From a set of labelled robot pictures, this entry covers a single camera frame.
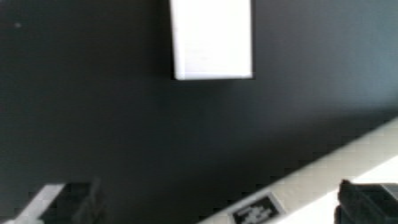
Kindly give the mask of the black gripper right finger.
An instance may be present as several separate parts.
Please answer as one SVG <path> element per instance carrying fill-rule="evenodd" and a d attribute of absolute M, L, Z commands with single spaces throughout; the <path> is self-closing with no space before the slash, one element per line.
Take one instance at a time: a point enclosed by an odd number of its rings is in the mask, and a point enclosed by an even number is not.
<path fill-rule="evenodd" d="M 342 181 L 335 224 L 398 224 L 398 184 Z"/>

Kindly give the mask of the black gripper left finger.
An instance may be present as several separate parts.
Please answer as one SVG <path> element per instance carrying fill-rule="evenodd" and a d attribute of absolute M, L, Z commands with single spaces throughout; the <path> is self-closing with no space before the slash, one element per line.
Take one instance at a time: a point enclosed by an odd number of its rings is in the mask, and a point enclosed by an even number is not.
<path fill-rule="evenodd" d="M 107 224 L 102 182 L 47 184 L 8 224 Z"/>

